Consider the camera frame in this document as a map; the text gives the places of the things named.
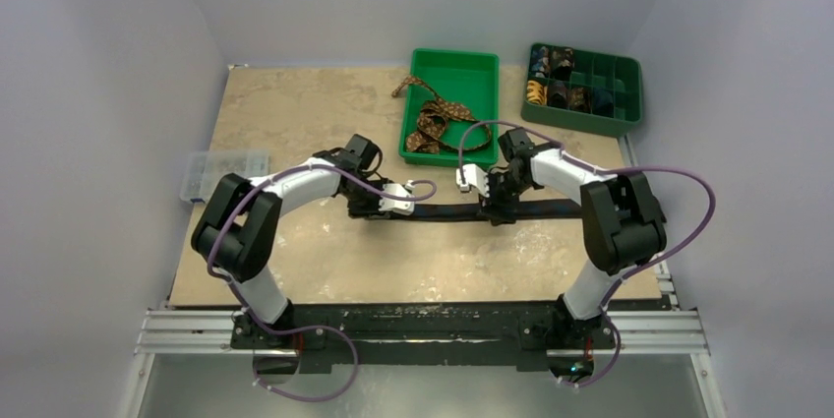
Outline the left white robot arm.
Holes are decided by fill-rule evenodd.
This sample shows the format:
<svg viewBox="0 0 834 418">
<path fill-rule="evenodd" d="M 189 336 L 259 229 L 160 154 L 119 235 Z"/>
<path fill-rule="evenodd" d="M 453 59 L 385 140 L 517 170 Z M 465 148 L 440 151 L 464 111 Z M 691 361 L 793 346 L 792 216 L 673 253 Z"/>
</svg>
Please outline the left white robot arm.
<svg viewBox="0 0 834 418">
<path fill-rule="evenodd" d="M 342 196 L 377 202 L 381 183 L 371 183 L 382 150 L 353 135 L 345 147 L 314 153 L 303 163 L 265 177 L 231 173 L 219 180 L 191 236 L 191 248 L 208 273 L 257 318 L 255 335 L 279 348 L 292 338 L 294 307 L 268 271 L 280 219 L 311 202 Z"/>
</svg>

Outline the dark navy striped tie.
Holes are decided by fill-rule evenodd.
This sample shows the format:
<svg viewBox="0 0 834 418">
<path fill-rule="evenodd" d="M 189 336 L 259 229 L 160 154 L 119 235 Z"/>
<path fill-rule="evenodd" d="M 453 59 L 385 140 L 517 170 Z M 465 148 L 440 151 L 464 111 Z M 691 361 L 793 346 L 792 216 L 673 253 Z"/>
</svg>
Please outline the dark navy striped tie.
<svg viewBox="0 0 834 418">
<path fill-rule="evenodd" d="M 351 218 L 377 220 L 403 220 L 415 222 L 473 222 L 484 221 L 492 225 L 514 224 L 523 220 L 581 219 L 581 207 L 569 199 L 522 201 L 505 206 L 481 203 L 472 204 L 416 204 L 413 212 L 399 214 L 382 211 L 369 204 L 349 203 Z"/>
</svg>

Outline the bright green plastic tray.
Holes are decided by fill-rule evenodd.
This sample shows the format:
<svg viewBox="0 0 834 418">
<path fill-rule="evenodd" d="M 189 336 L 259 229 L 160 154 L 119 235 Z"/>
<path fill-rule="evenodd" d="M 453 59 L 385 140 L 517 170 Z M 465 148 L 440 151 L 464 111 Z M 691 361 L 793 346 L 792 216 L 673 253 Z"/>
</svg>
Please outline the bright green plastic tray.
<svg viewBox="0 0 834 418">
<path fill-rule="evenodd" d="M 443 98 L 463 103 L 480 122 L 499 116 L 499 58 L 495 54 L 418 48 L 412 53 L 410 70 L 405 77 L 408 75 L 422 79 Z M 416 129 L 420 107 L 432 97 L 427 90 L 411 86 L 395 98 L 404 100 L 398 153 L 405 163 L 453 167 L 462 157 L 465 163 L 487 168 L 498 161 L 497 128 L 494 125 L 485 125 L 491 128 L 493 138 L 484 149 L 471 152 L 442 149 L 439 154 L 406 151 L 404 139 Z M 482 143 L 485 133 L 479 129 L 479 123 L 472 126 L 452 122 L 443 140 L 449 144 L 463 141 L 469 146 Z"/>
</svg>

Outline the dark green compartment organizer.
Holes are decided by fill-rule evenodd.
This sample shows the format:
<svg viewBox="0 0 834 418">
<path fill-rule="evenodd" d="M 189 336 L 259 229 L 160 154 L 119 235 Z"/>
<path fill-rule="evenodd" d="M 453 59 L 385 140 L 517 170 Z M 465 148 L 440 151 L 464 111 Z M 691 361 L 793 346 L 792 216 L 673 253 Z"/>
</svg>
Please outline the dark green compartment organizer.
<svg viewBox="0 0 834 418">
<path fill-rule="evenodd" d="M 568 81 L 568 89 L 585 87 L 608 90 L 614 95 L 615 113 L 607 118 L 591 113 L 572 111 L 546 105 L 532 104 L 526 100 L 526 84 L 520 116 L 529 123 L 542 124 L 583 133 L 619 138 L 634 130 L 643 117 L 643 82 L 640 64 L 630 58 L 595 51 L 577 49 L 571 46 L 536 42 L 531 45 L 570 47 L 574 49 L 574 69 Z M 548 87 L 549 78 L 535 78 L 527 68 L 526 83 L 534 80 Z"/>
</svg>

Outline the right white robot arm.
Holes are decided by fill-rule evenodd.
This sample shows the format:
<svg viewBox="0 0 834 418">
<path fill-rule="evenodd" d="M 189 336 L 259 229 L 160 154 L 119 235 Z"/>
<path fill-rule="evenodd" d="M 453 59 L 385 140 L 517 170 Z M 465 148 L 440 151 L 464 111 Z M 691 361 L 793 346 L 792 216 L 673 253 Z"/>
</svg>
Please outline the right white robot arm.
<svg viewBox="0 0 834 418">
<path fill-rule="evenodd" d="M 578 205 L 587 260 L 557 299 L 549 327 L 559 343 L 574 346 L 600 326 L 625 277 L 665 250 L 664 214 L 641 172 L 608 173 L 558 143 L 533 144 L 523 129 L 505 132 L 499 144 L 504 169 L 465 164 L 456 184 L 478 192 L 482 212 L 494 225 L 513 223 L 519 198 L 530 189 L 551 188 Z"/>
</svg>

